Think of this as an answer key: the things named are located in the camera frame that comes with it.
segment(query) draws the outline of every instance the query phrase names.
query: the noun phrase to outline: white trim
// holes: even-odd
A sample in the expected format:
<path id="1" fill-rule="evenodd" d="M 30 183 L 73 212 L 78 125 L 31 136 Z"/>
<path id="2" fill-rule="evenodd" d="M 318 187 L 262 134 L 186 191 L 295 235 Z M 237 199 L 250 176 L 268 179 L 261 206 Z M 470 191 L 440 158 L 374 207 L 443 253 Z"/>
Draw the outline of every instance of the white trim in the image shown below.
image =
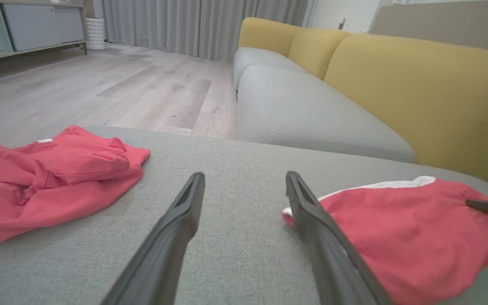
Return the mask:
<path id="1" fill-rule="evenodd" d="M 431 184 L 436 180 L 435 177 L 430 177 L 430 176 L 419 176 L 415 178 L 413 181 L 406 181 L 406 180 L 401 180 L 401 181 L 386 181 L 386 182 L 380 182 L 380 183 L 374 183 L 372 185 L 365 185 L 365 186 L 358 186 L 358 187 L 352 187 L 350 189 L 386 189 L 386 188 L 391 188 L 391 189 L 403 189 L 403 188 L 408 188 L 408 187 L 420 187 L 420 186 L 425 186 L 428 184 Z M 318 198 L 318 201 L 321 201 L 327 197 L 330 197 L 334 194 L 340 193 L 341 191 L 347 191 L 348 189 L 341 189 L 340 191 L 336 191 L 334 193 L 330 193 L 329 195 L 325 195 L 323 197 Z"/>

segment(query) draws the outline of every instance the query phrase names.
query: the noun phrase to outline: sofa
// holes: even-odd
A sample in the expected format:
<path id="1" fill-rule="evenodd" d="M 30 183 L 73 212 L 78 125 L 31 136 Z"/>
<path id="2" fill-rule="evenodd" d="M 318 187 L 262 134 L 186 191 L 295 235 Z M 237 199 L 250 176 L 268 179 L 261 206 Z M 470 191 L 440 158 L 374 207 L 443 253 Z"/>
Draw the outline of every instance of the sofa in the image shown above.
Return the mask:
<path id="1" fill-rule="evenodd" d="M 488 50 L 249 17 L 234 81 L 239 140 L 488 181 Z"/>
<path id="2" fill-rule="evenodd" d="M 110 207 L 0 244 L 0 304 L 99 304 L 194 172 L 205 174 L 198 231 L 175 304 L 319 304 L 310 261 L 281 218 L 294 170 L 317 196 L 420 175 L 488 182 L 407 162 L 227 139 L 90 127 L 151 151 L 144 177 Z M 449 305 L 488 304 L 488 268 Z"/>

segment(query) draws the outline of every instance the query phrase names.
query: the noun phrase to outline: yellow cushion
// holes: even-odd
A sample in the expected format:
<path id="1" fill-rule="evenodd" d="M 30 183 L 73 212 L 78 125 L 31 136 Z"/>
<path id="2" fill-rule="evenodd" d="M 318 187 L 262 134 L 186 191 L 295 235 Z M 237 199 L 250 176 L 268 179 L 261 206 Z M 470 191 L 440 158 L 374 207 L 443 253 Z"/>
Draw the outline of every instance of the yellow cushion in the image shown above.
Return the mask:
<path id="1" fill-rule="evenodd" d="M 300 29 L 291 43 L 289 59 L 319 79 L 325 71 L 339 43 L 351 33 L 326 29 Z"/>
<path id="2" fill-rule="evenodd" d="M 488 181 L 488 50 L 352 35 L 324 81 L 400 134 L 419 163 Z"/>
<path id="3" fill-rule="evenodd" d="M 271 50 L 287 57 L 299 29 L 295 25 L 248 17 L 242 21 L 238 47 Z"/>

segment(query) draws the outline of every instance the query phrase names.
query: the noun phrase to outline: cabinet top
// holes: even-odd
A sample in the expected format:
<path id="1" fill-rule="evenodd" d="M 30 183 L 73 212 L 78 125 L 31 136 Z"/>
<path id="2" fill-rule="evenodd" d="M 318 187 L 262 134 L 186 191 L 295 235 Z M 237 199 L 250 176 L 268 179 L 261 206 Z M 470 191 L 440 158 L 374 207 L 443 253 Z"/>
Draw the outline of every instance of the cabinet top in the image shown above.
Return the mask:
<path id="1" fill-rule="evenodd" d="M 60 2 L 55 2 L 58 0 L 0 0 L 0 3 L 5 4 L 32 4 L 35 6 L 71 6 L 75 8 L 83 8 L 83 0 L 59 0 Z"/>

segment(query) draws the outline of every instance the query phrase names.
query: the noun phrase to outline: white cabinet door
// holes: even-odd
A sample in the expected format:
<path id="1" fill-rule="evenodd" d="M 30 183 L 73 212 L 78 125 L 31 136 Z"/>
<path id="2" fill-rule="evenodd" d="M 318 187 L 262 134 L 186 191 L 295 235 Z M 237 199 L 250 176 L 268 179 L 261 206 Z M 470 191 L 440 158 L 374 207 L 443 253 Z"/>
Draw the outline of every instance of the white cabinet door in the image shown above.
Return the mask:
<path id="1" fill-rule="evenodd" d="M 66 8 L 65 6 L 56 6 L 56 18 L 58 19 L 58 29 L 60 33 L 60 42 L 71 42 L 84 40 L 84 31 L 82 30 L 82 19 L 79 8 Z"/>
<path id="2" fill-rule="evenodd" d="M 15 50 L 61 44 L 54 6 L 4 4 L 3 10 Z"/>

